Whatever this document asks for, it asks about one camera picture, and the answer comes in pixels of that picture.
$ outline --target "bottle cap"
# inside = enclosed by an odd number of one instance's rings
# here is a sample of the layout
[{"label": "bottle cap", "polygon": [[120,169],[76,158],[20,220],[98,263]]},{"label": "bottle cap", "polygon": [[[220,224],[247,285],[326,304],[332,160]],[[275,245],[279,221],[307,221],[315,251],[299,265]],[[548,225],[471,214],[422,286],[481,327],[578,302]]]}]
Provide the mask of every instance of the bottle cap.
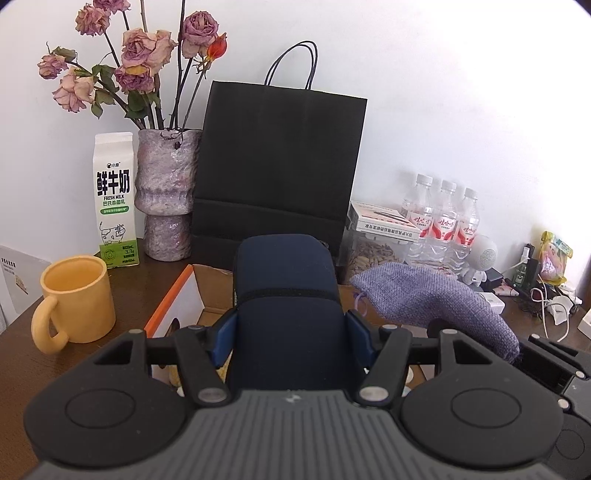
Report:
[{"label": "bottle cap", "polygon": [[456,184],[449,180],[442,180],[441,181],[441,189],[442,190],[449,190],[450,192],[456,191]]},{"label": "bottle cap", "polygon": [[433,185],[433,178],[429,177],[427,175],[418,174],[417,175],[417,183],[420,183],[422,185],[426,185],[427,187],[430,187],[431,185]]},{"label": "bottle cap", "polygon": [[476,190],[466,188],[466,193],[464,195],[469,199],[478,200],[478,192]]}]

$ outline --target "vase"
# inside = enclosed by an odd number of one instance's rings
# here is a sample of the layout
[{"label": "vase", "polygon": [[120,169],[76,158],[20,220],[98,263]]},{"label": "vase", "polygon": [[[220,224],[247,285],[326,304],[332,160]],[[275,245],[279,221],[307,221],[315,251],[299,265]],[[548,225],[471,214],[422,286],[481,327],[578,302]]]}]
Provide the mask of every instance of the vase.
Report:
[{"label": "vase", "polygon": [[191,254],[190,221],[201,130],[140,130],[135,206],[144,212],[145,252],[173,262]]}]

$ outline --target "black paper bag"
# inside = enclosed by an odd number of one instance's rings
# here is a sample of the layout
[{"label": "black paper bag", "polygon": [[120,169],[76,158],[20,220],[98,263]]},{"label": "black paper bag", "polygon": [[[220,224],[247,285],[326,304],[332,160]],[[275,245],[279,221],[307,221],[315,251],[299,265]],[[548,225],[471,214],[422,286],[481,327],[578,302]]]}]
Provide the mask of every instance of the black paper bag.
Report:
[{"label": "black paper bag", "polygon": [[[306,43],[297,46],[308,47]],[[231,270],[240,241],[307,233],[338,256],[367,100],[213,82],[199,150],[192,260]]]}]

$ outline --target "black rope handle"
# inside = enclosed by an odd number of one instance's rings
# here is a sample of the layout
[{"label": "black rope handle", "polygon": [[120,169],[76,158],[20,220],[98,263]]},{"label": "black rope handle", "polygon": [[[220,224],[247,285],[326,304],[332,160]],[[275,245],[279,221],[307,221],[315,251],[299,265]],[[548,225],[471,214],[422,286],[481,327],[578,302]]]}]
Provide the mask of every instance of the black rope handle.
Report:
[{"label": "black rope handle", "polygon": [[[309,45],[307,45],[308,43],[311,44],[312,47],[314,48],[313,52],[312,52],[312,48]],[[278,59],[276,59],[275,62],[273,62],[273,65],[271,65],[271,68],[267,72],[267,76],[265,78],[265,85],[266,86],[269,86],[271,84],[271,82],[273,80],[273,76],[275,75],[275,71],[277,70],[277,67],[279,66],[279,63],[281,62],[283,57],[285,57],[289,52],[291,52],[296,47],[306,47],[308,49],[308,51],[310,52],[310,56],[312,57],[312,67],[310,69],[310,75],[308,76],[308,80],[306,81],[306,90],[311,90],[312,82],[314,81],[314,75],[316,74],[316,66],[318,65],[318,47],[316,46],[316,43],[314,43],[311,40],[301,41],[301,42],[297,43],[296,45],[288,48],[285,52],[282,53],[282,55]]]}]

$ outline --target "plastic water bottle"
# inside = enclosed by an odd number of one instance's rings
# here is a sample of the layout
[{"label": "plastic water bottle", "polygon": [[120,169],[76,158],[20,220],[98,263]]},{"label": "plastic water bottle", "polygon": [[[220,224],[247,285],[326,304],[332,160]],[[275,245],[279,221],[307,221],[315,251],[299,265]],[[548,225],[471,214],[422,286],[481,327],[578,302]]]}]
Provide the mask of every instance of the plastic water bottle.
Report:
[{"label": "plastic water bottle", "polygon": [[400,209],[407,220],[410,220],[417,228],[421,229],[421,238],[410,245],[407,261],[416,261],[421,257],[425,237],[429,232],[433,220],[433,207],[431,204],[430,187],[433,179],[426,175],[417,175],[417,184],[405,196]]},{"label": "plastic water bottle", "polygon": [[456,230],[453,239],[446,251],[443,264],[453,270],[454,273],[460,273],[466,263],[466,257],[470,253],[470,246],[478,224],[480,215],[476,207],[478,194],[475,190],[466,189],[465,197],[460,207],[459,218],[457,220]]},{"label": "plastic water bottle", "polygon": [[442,264],[445,253],[450,245],[456,229],[456,208],[452,195],[456,191],[456,184],[443,180],[441,192],[437,196],[433,208],[433,222],[425,240],[421,261]]}]

